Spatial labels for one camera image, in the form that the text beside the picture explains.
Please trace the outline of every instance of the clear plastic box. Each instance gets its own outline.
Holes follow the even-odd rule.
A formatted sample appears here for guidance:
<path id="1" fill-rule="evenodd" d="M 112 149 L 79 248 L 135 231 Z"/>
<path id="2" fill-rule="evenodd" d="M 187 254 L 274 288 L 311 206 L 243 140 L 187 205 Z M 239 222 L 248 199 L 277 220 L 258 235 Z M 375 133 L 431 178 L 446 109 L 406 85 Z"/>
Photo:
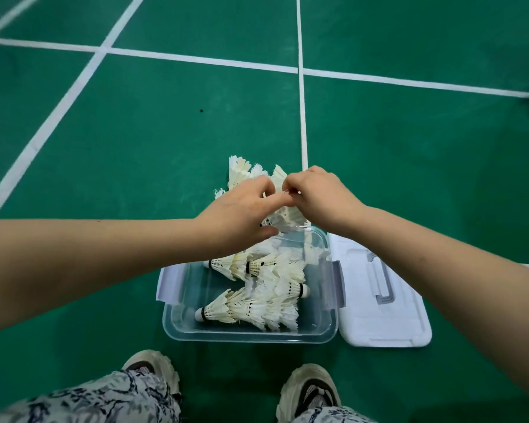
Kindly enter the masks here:
<path id="1" fill-rule="evenodd" d="M 281 332 L 261 331 L 240 322 L 199 323 L 195 312 L 213 301 L 227 288 L 233 291 L 245 284 L 233 282 L 201 262 L 177 264 L 161 270 L 157 299 L 165 302 L 162 324 L 175 340 L 225 341 L 245 343 L 325 343 L 337 332 L 337 309 L 344 306 L 344 283 L 338 262 L 331 262 L 327 237 L 316 227 L 278 236 L 281 246 L 303 249 L 308 263 L 304 269 L 310 297 L 298 301 L 298 332 L 282 328 Z"/>

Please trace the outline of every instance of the pants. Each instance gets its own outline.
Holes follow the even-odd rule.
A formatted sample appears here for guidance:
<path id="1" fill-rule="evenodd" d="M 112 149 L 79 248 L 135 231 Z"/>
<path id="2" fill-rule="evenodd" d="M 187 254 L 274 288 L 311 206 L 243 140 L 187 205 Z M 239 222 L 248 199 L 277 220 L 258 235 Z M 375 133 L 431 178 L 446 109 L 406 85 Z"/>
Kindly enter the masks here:
<path id="1" fill-rule="evenodd" d="M 0 412 L 0 423 L 178 423 L 180 398 L 162 378 L 116 371 L 71 389 L 19 401 Z M 375 423 L 350 408 L 309 409 L 293 423 Z"/>

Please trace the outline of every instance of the shoe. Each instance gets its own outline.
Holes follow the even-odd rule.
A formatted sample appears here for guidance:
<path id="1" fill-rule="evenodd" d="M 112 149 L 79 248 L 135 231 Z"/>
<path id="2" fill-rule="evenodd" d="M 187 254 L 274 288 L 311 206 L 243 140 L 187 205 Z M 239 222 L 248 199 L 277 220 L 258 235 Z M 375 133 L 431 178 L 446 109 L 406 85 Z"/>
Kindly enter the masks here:
<path id="1" fill-rule="evenodd" d="M 122 368 L 123 370 L 135 370 L 144 374 L 151 373 L 161 377 L 166 381 L 170 388 L 170 394 L 173 397 L 180 396 L 178 382 L 180 377 L 175 371 L 170 359 L 161 352 L 155 350 L 141 350 L 130 357 Z"/>
<path id="2" fill-rule="evenodd" d="M 276 419 L 279 423 L 289 423 L 307 409 L 340 406 L 339 393 L 327 370 L 316 364 L 305 364 L 294 370 L 282 386 Z"/>

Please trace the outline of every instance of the hand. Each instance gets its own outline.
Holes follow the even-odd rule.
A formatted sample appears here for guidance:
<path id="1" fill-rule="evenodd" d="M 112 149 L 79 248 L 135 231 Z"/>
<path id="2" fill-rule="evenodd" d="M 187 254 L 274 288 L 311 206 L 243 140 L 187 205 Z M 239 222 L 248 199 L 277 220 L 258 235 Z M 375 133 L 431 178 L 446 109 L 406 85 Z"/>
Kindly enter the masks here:
<path id="1" fill-rule="evenodd" d="M 294 206 L 294 200 L 289 193 L 275 193 L 269 177 L 247 179 L 214 200 L 196 218 L 207 236 L 209 258 L 230 256 L 277 235 L 276 227 L 260 224 L 282 206 Z"/>
<path id="2" fill-rule="evenodd" d="M 325 169 L 312 166 L 290 174 L 282 185 L 303 215 L 328 232 L 349 236 L 349 230 L 367 207 Z"/>

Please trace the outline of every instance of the person's left arm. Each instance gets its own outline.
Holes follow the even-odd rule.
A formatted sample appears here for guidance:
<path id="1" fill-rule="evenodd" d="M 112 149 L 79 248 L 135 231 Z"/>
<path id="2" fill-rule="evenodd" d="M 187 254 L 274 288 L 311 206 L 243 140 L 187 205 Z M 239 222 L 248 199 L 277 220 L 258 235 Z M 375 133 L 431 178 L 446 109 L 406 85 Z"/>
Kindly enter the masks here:
<path id="1" fill-rule="evenodd" d="M 246 180 L 195 219 L 0 220 L 0 329 L 143 273 L 274 236 L 277 229 L 260 222 L 293 204 L 274 191 L 267 177 Z"/>

